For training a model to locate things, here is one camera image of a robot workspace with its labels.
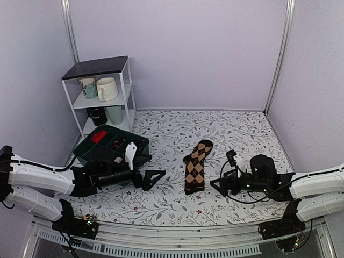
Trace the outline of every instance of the white mug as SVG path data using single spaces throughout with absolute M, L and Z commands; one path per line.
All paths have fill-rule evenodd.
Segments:
M 109 101 L 118 96 L 118 90 L 114 78 L 107 77 L 97 81 L 98 97 L 101 102 Z

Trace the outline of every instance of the shelf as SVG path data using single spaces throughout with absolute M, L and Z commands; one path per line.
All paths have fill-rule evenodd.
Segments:
M 118 96 L 110 101 L 101 102 L 98 97 L 93 99 L 86 99 L 84 93 L 81 91 L 77 99 L 73 104 L 74 109 L 87 109 L 87 108 L 96 108 L 98 106 L 120 106 L 128 102 L 132 84 L 125 84 L 125 100 L 122 95 L 122 87 L 117 85 Z
M 136 110 L 135 109 L 129 109 L 129 124 L 128 124 L 128 118 L 126 117 L 125 110 L 122 110 L 123 113 L 123 122 L 120 125 L 113 125 L 107 117 L 107 125 L 114 126 L 118 129 L 124 130 L 124 131 L 131 131 L 130 129 L 133 128 L 134 126 L 134 121 L 135 121 L 135 115 L 136 115 Z M 93 121 L 91 118 L 88 118 L 86 121 L 86 124 L 84 126 L 84 129 L 82 130 L 85 135 L 90 134 L 97 126 L 93 124 Z
M 100 74 L 121 73 L 128 61 L 128 56 L 118 56 L 115 58 L 103 58 L 76 63 L 62 77 L 62 80 L 95 76 Z

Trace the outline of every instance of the white shelf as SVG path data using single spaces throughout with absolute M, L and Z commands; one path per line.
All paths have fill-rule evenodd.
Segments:
M 118 129 L 124 130 L 124 131 L 132 131 L 132 128 L 134 126 L 134 121 L 135 121 L 135 115 L 136 115 L 136 110 L 135 109 L 129 109 L 129 119 L 127 118 L 125 114 L 125 110 L 122 110 L 123 113 L 123 121 L 120 125 L 113 125 L 110 121 L 110 119 L 107 117 L 107 125 L 114 126 Z M 84 126 L 84 129 L 82 130 L 85 135 L 90 134 L 97 126 L 93 124 L 93 121 L 91 118 L 87 119 L 87 122 Z
M 122 95 L 122 87 L 117 85 L 118 96 L 110 101 L 101 102 L 98 97 L 93 99 L 86 99 L 84 93 L 81 91 L 78 98 L 73 104 L 74 109 L 87 109 L 87 108 L 96 108 L 98 106 L 120 106 L 128 102 L 132 84 L 124 84 L 125 88 L 125 100 Z

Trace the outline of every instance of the aluminum frame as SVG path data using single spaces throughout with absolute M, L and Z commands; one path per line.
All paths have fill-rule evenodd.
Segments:
M 283 35 L 282 35 L 282 42 L 279 49 L 277 64 L 274 72 L 273 81 L 271 83 L 269 95 L 267 102 L 265 104 L 264 113 L 268 116 L 271 110 L 271 106 L 273 104 L 276 90 L 278 86 L 278 82 L 280 81 L 281 71 L 283 67 L 284 57 L 286 53 L 286 48 L 289 41 L 289 35 L 291 31 L 292 19 L 294 14 L 294 7 L 295 7 L 295 0 L 288 0 L 286 5 L 286 13 L 285 13 L 285 20 L 284 20 L 284 27 L 283 27 Z
M 173 228 L 104 223 L 101 221 L 99 223 L 100 227 L 97 238 L 95 240 L 82 239 L 80 249 L 109 255 L 110 253 L 105 253 L 104 250 L 101 251 L 94 248 L 95 246 L 103 246 L 103 249 L 122 249 L 127 252 L 146 253 L 154 251 L 157 254 L 161 253 L 166 254 L 166 257 L 172 257 L 173 254 L 180 252 L 188 253 L 189 255 L 204 253 L 203 250 L 211 253 L 222 253 L 231 249 L 244 249 L 245 247 L 285 239 L 295 235 L 290 234 L 276 239 L 263 240 L 257 231 L 259 222 L 247 223 L 245 225 Z M 307 222 L 306 232 L 309 229 L 310 222 Z M 34 217 L 31 225 L 31 236 L 27 244 L 29 248 L 26 248 L 24 258 L 32 258 L 38 238 L 47 233 L 59 236 L 56 231 L 51 229 L 50 221 Z M 323 218 L 314 220 L 313 233 L 318 235 L 319 247 L 324 258 L 336 258 Z M 44 239 L 58 242 L 57 237 Z
M 124 73 L 125 69 L 127 69 L 129 83 L 131 84 L 131 88 L 130 88 L 131 92 L 130 92 L 130 94 L 131 94 L 131 98 L 132 98 L 133 110 L 135 110 L 134 117 L 133 117 L 133 123 L 131 123 L 131 120 L 130 120 L 129 107 L 128 107 L 129 99 L 128 100 L 126 99 L 126 90 L 125 90 L 125 83 L 124 83 L 124 76 L 123 76 L 123 73 Z M 132 77 L 131 77 L 130 58 L 128 58 L 127 61 L 125 62 L 124 66 L 123 66 L 123 71 L 121 73 L 118 73 L 118 74 L 119 74 L 119 78 L 120 78 L 120 86 L 121 86 L 121 89 L 122 89 L 122 95 L 123 95 L 123 100 L 124 100 L 124 105 L 123 106 L 124 106 L 126 117 L 127 117 L 128 130 L 130 132 L 132 132 L 133 128 L 134 128 L 134 124 L 135 124 L 136 104 L 135 104 L 135 96 L 134 96 L 134 89 L 133 89 L 134 87 L 133 87 L 133 84 L 132 84 Z M 73 103 L 72 103 L 72 101 L 70 99 L 70 95 L 69 95 L 69 92 L 68 92 L 68 89 L 67 89 L 67 86 L 66 86 L 66 81 L 67 80 L 62 80 L 63 89 L 64 89 L 64 92 L 65 92 L 65 94 L 67 96 L 68 104 L 70 106 L 70 109 L 71 109 L 71 112 L 73 114 L 74 120 L 76 122 L 77 128 L 79 129 L 80 135 L 81 135 L 82 138 L 85 138 L 85 134 L 83 132 L 83 128 L 81 127 L 81 124 L 80 124 L 80 122 L 79 122 L 79 120 L 77 118 L 77 115 L 75 113 L 75 109 L 73 107 Z
M 67 38 L 68 38 L 71 56 L 73 58 L 74 63 L 78 63 L 79 54 L 76 47 L 73 22 L 71 20 L 69 0 L 61 0 L 61 4 L 62 4 L 64 25 L 66 26 L 66 32 L 67 32 Z

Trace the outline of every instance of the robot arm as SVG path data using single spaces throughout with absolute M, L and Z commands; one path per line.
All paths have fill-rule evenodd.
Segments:
M 344 192 L 344 163 L 311 173 L 297 173 L 289 188 L 294 199 L 328 192 Z
M 0 150 L 0 202 L 7 201 L 23 206 L 29 212 L 52 221 L 54 229 L 94 239 L 98 224 L 94 222 L 93 216 L 75 218 L 68 201 L 47 197 L 29 187 L 86 197 L 96 194 L 102 186 L 131 180 L 136 188 L 142 187 L 147 191 L 166 173 L 164 170 L 147 170 L 143 177 L 135 168 L 133 158 L 134 155 L 128 158 L 130 168 L 125 163 L 94 160 L 81 168 L 68 169 L 68 166 L 61 169 L 22 159 L 12 153 L 12 147 L 4 146 Z
M 239 173 L 237 154 L 231 150 L 226 155 L 234 169 L 210 182 L 223 196 L 247 190 L 264 192 L 265 198 L 275 201 L 290 201 L 282 219 L 261 223 L 264 239 L 294 233 L 305 227 L 305 221 L 344 210 L 344 164 L 312 173 L 278 174 L 273 159 L 257 155 L 250 160 L 251 173 Z

